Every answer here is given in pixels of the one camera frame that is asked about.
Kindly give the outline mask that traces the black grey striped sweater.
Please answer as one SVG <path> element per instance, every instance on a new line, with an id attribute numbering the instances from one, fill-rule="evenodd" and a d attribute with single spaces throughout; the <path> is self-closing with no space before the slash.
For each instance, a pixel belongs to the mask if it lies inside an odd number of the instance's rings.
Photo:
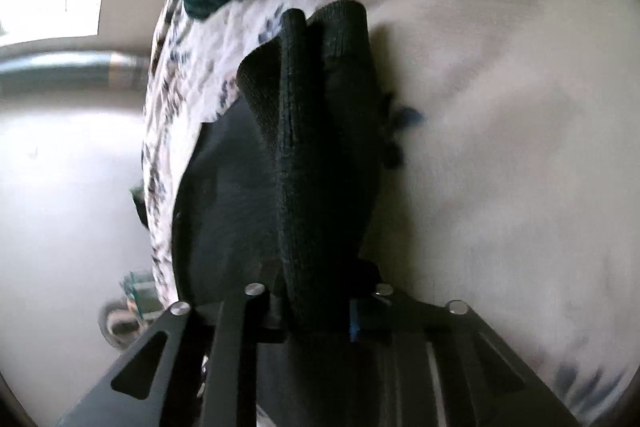
<path id="1" fill-rule="evenodd" d="M 239 98 L 204 124 L 180 182 L 178 295 L 219 303 L 280 260 L 290 335 L 259 350 L 259 404 L 280 426 L 354 425 L 350 305 L 382 171 L 399 158 L 366 9 L 286 11 L 236 82 Z"/>

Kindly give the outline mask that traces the floral white bed blanket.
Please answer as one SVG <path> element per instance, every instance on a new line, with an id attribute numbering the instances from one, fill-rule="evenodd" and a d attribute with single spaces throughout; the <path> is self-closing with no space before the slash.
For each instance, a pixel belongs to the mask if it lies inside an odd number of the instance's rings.
<path id="1" fill-rule="evenodd" d="M 202 22 L 165 1 L 142 146 L 162 303 L 201 125 L 285 10 L 333 1 L 236 0 Z M 422 116 L 378 214 L 385 270 L 428 303 L 469 303 L 579 424 L 603 425 L 639 368 L 639 0 L 356 1 L 378 75 Z"/>

